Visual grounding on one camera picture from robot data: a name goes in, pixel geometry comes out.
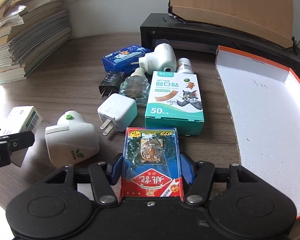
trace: white cap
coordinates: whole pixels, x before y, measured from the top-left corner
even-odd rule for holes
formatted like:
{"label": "white cap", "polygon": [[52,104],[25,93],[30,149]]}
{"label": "white cap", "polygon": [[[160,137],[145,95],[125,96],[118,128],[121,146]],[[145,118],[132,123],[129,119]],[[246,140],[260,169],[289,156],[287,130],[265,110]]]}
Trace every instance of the white cap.
{"label": "white cap", "polygon": [[131,77],[133,76],[140,76],[145,77],[145,70],[141,67],[136,68],[136,70],[131,74]]}
{"label": "white cap", "polygon": [[186,57],[182,57],[182,58],[178,59],[177,64],[180,64],[181,62],[186,62],[188,64],[191,64],[190,60]]}

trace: cartoon cat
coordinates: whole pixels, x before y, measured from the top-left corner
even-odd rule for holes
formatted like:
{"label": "cartoon cat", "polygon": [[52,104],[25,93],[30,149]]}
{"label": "cartoon cat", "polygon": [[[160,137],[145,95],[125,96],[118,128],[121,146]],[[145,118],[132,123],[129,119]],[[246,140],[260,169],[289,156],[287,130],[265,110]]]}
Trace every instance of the cartoon cat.
{"label": "cartoon cat", "polygon": [[197,92],[197,90],[192,91],[192,92],[183,90],[182,99],[184,101],[181,102],[181,101],[178,101],[176,99],[171,99],[171,100],[168,100],[167,103],[169,103],[169,105],[176,104],[178,106],[186,106],[188,104],[191,104],[196,109],[202,110],[202,102],[198,100],[196,92]]}

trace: adhesive bandage box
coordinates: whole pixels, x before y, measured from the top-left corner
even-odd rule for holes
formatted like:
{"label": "adhesive bandage box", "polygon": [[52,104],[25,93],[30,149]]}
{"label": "adhesive bandage box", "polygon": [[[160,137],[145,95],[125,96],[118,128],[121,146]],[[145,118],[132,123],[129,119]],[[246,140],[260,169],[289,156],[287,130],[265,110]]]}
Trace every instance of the adhesive bandage box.
{"label": "adhesive bandage box", "polygon": [[195,74],[154,71],[145,114],[146,127],[175,127],[199,135],[204,123]]}

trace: tiger image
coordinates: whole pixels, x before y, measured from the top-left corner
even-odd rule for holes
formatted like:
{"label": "tiger image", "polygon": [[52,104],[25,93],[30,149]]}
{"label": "tiger image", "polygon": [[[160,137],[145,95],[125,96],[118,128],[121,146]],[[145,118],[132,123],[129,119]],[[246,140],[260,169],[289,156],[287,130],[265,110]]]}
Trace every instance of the tiger image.
{"label": "tiger image", "polygon": [[162,149],[158,140],[146,140],[141,149],[141,163],[159,163],[161,162]]}

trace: white box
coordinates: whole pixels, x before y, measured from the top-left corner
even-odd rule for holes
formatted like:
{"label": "white box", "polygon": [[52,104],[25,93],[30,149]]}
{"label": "white box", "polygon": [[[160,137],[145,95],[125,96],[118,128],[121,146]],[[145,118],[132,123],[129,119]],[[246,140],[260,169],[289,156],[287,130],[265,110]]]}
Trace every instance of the white box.
{"label": "white box", "polygon": [[271,60],[219,46],[216,59],[242,166],[287,195],[300,217],[300,79]]}
{"label": "white box", "polygon": [[[35,133],[42,121],[41,115],[34,106],[16,106],[8,115],[5,125],[0,130],[0,136],[32,131]],[[28,148],[13,152],[11,162],[21,167]]]}
{"label": "white box", "polygon": [[199,135],[204,123],[197,75],[154,71],[145,113],[146,127],[173,127]]}

